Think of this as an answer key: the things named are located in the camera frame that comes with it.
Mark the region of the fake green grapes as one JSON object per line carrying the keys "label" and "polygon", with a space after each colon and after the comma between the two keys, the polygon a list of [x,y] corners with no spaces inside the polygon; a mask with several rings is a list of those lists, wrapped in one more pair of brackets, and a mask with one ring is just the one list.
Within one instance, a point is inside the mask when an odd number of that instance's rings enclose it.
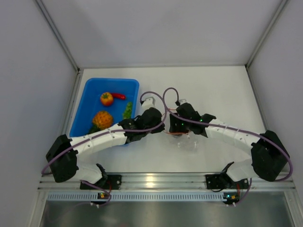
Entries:
{"label": "fake green grapes", "polygon": [[133,103],[128,102],[126,105],[126,108],[122,114],[123,119],[129,119],[132,116],[132,110],[133,110]]}

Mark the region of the fake orange peach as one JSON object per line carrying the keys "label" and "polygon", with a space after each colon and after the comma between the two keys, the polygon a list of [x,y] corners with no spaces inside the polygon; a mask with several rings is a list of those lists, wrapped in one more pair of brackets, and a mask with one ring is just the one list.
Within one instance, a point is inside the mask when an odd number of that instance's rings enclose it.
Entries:
{"label": "fake orange peach", "polygon": [[100,101],[103,106],[111,106],[114,102],[114,98],[111,93],[105,92],[100,96]]}

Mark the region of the fake red chili pepper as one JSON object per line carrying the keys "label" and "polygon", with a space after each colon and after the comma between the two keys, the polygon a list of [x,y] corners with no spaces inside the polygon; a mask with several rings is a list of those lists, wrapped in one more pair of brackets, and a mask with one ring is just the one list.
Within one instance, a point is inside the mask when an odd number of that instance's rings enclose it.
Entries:
{"label": "fake red chili pepper", "polygon": [[126,100],[126,96],[120,93],[111,93],[113,98],[120,99],[120,100]]}

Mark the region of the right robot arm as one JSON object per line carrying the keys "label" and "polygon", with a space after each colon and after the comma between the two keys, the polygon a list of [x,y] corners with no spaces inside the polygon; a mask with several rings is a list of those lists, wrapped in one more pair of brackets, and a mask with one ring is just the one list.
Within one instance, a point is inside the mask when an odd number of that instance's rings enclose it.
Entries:
{"label": "right robot arm", "polygon": [[223,169],[222,184],[231,188],[238,181],[259,177],[268,182],[279,181],[278,176],[290,161],[290,156],[278,135],[270,130],[255,133],[238,129],[211,114],[200,115],[191,104],[180,104],[169,114],[170,133],[188,133],[219,140],[249,155],[241,162],[230,162]]}

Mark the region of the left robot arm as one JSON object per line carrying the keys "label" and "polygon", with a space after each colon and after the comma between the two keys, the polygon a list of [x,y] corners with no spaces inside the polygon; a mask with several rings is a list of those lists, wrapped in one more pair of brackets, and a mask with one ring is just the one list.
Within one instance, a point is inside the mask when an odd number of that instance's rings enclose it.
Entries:
{"label": "left robot arm", "polygon": [[47,166],[56,183],[74,179],[81,181],[83,186],[102,189],[108,181],[107,173],[101,164],[86,163],[86,156],[139,141],[148,134],[159,133],[164,129],[162,114],[151,107],[142,115],[124,119],[102,131],[72,138],[60,135],[46,154]]}

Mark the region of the clear zip top bag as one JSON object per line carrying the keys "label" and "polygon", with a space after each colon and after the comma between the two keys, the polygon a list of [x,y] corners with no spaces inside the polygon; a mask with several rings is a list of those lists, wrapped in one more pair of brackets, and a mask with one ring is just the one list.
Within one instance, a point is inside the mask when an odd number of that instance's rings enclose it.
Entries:
{"label": "clear zip top bag", "polygon": [[191,152],[191,153],[197,152],[198,141],[197,141],[197,136],[194,133],[192,133],[189,130],[188,133],[175,134],[175,133],[170,133],[169,128],[170,128],[170,124],[169,127],[165,128],[163,132],[166,135],[168,135],[168,141],[170,144],[172,144],[173,146],[177,147],[177,149],[182,150],[184,152]]}

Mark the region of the fake pineapple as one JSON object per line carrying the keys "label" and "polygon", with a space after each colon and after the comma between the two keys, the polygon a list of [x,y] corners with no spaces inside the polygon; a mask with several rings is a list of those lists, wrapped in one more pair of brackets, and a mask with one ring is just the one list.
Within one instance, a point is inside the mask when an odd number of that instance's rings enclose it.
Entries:
{"label": "fake pineapple", "polygon": [[92,119],[92,126],[89,134],[102,131],[112,126],[113,116],[107,111],[99,111]]}

